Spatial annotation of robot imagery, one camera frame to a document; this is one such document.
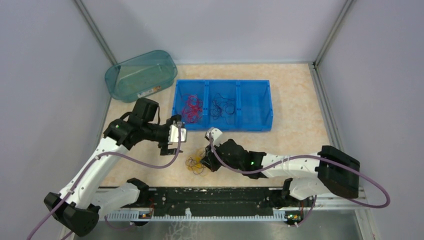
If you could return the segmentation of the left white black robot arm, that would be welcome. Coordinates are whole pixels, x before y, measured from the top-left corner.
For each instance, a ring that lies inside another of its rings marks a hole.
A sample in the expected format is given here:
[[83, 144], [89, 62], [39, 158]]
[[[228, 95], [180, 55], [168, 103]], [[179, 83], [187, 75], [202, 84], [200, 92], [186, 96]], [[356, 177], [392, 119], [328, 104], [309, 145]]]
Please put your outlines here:
[[[132, 111], [113, 120], [75, 177], [58, 193], [46, 195], [44, 204], [49, 209], [49, 215], [72, 234], [84, 237], [100, 219], [121, 207], [132, 204], [150, 206], [152, 198], [149, 186], [137, 178], [131, 178], [108, 192], [98, 193], [97, 190], [121, 159], [151, 169], [165, 169], [175, 162], [187, 137], [183, 117], [175, 114], [164, 124], [154, 123], [155, 115], [159, 112], [158, 102], [142, 97], [135, 102]], [[160, 155], [172, 155], [173, 159], [163, 165], [153, 165], [128, 156], [131, 148], [142, 141], [156, 142]]]

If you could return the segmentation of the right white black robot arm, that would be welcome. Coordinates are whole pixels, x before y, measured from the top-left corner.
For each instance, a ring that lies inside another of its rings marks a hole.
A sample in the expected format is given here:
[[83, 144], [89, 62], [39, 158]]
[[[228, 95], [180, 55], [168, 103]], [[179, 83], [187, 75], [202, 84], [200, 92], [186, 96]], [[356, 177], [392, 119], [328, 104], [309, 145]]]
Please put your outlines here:
[[255, 180], [285, 177], [281, 199], [287, 206], [326, 193], [345, 199], [359, 196], [359, 176], [353, 171], [360, 170], [360, 162], [331, 145], [309, 155], [283, 156], [248, 151], [229, 139], [208, 145], [200, 162], [212, 172], [229, 166]]

